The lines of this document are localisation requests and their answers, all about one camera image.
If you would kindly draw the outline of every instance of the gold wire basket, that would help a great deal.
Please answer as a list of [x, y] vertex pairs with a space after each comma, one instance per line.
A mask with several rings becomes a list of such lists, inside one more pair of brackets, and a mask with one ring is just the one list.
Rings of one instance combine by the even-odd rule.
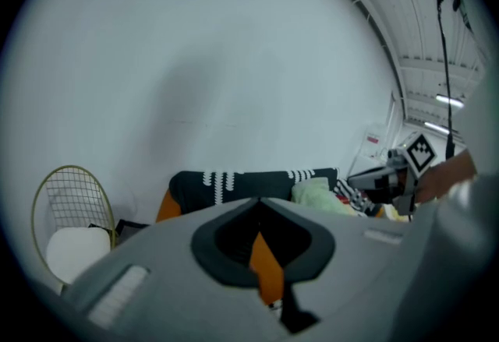
[[31, 231], [38, 255], [47, 268], [42, 252], [50, 237], [66, 227], [103, 228], [109, 234], [111, 249], [115, 247], [115, 221], [108, 196], [88, 170], [75, 165], [53, 170], [34, 196]]

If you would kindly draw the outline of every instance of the robotic arm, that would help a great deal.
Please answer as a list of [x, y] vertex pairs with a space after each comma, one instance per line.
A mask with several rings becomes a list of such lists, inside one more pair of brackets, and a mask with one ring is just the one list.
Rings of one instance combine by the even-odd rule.
[[[392, 203], [398, 214], [414, 213], [416, 189], [421, 176], [437, 155], [420, 132], [412, 133], [402, 144], [388, 151], [386, 167], [378, 167], [348, 178], [354, 189], [364, 191], [374, 203]], [[405, 185], [399, 175], [406, 173]]]

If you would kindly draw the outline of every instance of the white cushion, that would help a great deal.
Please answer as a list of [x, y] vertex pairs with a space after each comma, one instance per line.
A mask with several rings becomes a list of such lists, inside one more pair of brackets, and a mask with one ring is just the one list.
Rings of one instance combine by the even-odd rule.
[[102, 228], [62, 228], [48, 242], [48, 268], [57, 278], [71, 284], [110, 250], [109, 234]]

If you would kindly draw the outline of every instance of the black cable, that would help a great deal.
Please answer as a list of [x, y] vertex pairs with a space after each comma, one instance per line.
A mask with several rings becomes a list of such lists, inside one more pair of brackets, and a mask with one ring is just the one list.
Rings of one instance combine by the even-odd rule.
[[455, 144], [452, 135], [452, 106], [451, 106], [451, 81], [449, 79], [449, 64], [447, 60], [447, 43], [445, 41], [444, 28], [442, 27], [442, 2], [444, 0], [437, 0], [438, 11], [438, 24], [440, 26], [440, 35], [442, 37], [442, 48], [444, 50], [444, 65], [445, 65], [445, 82], [447, 84], [447, 97], [448, 97], [448, 128], [449, 134], [447, 137], [447, 146], [445, 147], [445, 159], [451, 159], [454, 156]]

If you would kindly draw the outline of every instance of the ceiling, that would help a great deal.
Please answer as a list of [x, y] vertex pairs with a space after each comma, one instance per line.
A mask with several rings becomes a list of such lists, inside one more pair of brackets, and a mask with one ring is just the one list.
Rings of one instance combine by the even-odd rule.
[[[446, 127], [448, 109], [435, 99], [447, 96], [444, 54], [437, 20], [436, 0], [353, 0], [358, 2], [380, 35], [398, 79], [405, 120]], [[451, 95], [463, 102], [483, 73], [472, 34], [452, 0], [442, 5], [447, 39]]]

